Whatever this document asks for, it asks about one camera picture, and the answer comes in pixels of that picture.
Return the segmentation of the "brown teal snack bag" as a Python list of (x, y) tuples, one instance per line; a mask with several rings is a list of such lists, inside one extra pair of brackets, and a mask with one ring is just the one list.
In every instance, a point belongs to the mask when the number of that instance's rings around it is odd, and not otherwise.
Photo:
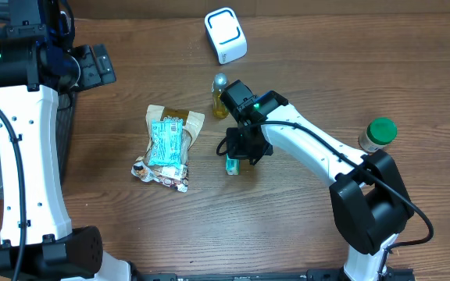
[(131, 174), (144, 183), (153, 181), (181, 193), (187, 192), (188, 151), (201, 132), (205, 115), (149, 105), (145, 121), (148, 147), (132, 165)]

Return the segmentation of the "white barcode scanner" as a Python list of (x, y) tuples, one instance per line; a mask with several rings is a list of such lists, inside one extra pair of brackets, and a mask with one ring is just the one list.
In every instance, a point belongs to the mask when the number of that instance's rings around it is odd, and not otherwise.
[(220, 65), (244, 57), (248, 50), (238, 17), (230, 7), (209, 12), (204, 19), (206, 35)]

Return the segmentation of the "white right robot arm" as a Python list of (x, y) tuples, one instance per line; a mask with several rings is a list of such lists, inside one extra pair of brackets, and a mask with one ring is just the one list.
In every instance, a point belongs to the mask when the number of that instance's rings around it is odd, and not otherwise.
[(275, 91), (257, 97), (228, 90), (220, 98), (237, 121), (227, 130), (227, 156), (255, 165), (278, 147), (316, 174), (330, 191), (334, 222), (349, 245), (343, 280), (385, 280), (387, 247), (413, 216), (393, 158), (334, 139), (302, 117)]

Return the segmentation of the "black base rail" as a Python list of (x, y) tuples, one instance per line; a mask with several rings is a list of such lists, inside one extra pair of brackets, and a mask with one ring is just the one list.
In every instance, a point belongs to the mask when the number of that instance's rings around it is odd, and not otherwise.
[(179, 276), (167, 274), (139, 274), (140, 281), (337, 281), (344, 280), (341, 269), (309, 269), (306, 272), (272, 272), (259, 274), (206, 274)]

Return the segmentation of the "Kleenex tissue pack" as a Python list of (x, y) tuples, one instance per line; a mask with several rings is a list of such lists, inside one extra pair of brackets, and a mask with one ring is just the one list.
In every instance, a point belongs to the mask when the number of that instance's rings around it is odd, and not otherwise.
[(229, 176), (236, 176), (240, 172), (240, 161), (238, 159), (230, 158), (227, 155), (226, 172)]

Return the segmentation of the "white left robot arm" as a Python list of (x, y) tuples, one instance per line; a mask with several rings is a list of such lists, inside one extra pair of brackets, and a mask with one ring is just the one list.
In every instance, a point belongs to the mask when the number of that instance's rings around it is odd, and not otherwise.
[(105, 47), (75, 46), (65, 1), (11, 1), (0, 38), (0, 276), (13, 280), (136, 280), (98, 228), (73, 228), (56, 145), (59, 98), (113, 83)]

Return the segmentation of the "green lid jar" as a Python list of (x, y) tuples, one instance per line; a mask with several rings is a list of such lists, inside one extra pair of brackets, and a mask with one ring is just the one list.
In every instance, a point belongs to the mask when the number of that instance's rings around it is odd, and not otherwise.
[(397, 126), (385, 117), (374, 119), (359, 135), (359, 145), (367, 152), (374, 153), (388, 146), (397, 137)]

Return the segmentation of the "yellow liquid bottle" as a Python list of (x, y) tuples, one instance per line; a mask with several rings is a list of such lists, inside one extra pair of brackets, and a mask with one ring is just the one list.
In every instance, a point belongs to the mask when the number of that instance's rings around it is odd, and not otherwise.
[(216, 118), (225, 119), (228, 115), (228, 109), (220, 100), (220, 96), (229, 82), (227, 76), (223, 73), (218, 73), (214, 76), (212, 82), (212, 112)]

